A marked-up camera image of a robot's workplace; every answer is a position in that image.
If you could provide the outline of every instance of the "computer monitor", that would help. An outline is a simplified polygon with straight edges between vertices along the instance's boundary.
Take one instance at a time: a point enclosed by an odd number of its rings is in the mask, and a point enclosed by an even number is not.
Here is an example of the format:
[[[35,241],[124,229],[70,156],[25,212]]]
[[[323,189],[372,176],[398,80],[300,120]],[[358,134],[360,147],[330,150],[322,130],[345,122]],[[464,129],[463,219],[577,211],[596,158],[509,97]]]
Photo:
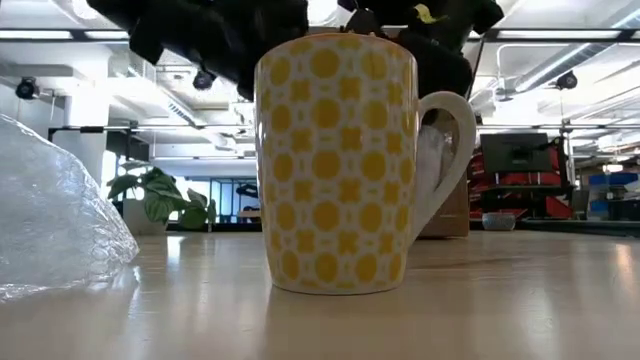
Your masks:
[[[480,135],[486,173],[552,172],[547,134]]]

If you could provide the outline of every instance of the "table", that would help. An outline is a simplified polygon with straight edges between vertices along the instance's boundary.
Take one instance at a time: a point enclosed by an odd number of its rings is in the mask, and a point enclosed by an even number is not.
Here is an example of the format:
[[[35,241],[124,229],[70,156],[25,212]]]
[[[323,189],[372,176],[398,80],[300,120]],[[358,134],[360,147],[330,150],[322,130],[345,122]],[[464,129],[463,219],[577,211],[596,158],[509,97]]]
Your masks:
[[[261,234],[139,239],[112,290],[0,305],[0,359],[632,359],[640,242],[472,232],[416,242],[402,287],[272,288]]]
[[[527,209],[526,216],[534,218],[547,217],[547,196],[571,194],[573,187],[552,185],[496,185],[481,194],[483,212],[497,212],[502,209]],[[507,194],[521,194],[522,198],[503,197]]]

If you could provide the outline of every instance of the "ceramic mug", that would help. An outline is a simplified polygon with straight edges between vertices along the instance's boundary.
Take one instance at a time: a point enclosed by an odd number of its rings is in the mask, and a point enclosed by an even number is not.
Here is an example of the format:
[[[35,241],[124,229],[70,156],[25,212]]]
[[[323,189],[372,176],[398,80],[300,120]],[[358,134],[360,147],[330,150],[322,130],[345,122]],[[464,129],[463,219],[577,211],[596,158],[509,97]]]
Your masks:
[[[276,286],[365,294],[402,283],[409,246],[453,191],[475,144],[468,103],[445,92],[419,100],[416,69],[393,42],[339,33],[287,42],[258,63],[258,181]],[[416,150],[430,109],[456,119],[458,150],[437,189],[414,199],[424,193]],[[414,216],[416,201],[426,206]]]

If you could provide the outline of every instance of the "white wall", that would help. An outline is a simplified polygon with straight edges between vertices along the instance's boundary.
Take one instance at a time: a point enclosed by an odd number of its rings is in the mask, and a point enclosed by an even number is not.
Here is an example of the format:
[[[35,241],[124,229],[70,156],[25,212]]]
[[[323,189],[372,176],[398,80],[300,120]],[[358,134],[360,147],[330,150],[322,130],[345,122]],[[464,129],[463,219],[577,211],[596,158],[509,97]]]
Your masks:
[[[257,177],[256,160],[155,160],[174,176]]]
[[[51,125],[51,98],[25,101],[18,99],[14,92],[15,88],[0,84],[0,113],[20,121],[46,139]],[[63,116],[64,110],[54,107],[52,126],[62,124]]]

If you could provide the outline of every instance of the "plastic bag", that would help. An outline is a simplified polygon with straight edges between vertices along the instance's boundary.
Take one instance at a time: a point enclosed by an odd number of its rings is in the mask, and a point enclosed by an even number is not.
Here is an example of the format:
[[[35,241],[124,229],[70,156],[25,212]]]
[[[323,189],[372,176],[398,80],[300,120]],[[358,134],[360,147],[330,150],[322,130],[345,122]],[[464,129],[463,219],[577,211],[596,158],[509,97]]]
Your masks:
[[[436,190],[452,161],[451,139],[445,137],[445,134],[435,127],[423,125],[418,136],[416,154],[415,198],[417,201],[413,212],[414,223],[422,222],[429,206],[429,194],[433,194]]]
[[[0,117],[0,301],[115,276],[138,245],[82,163]]]

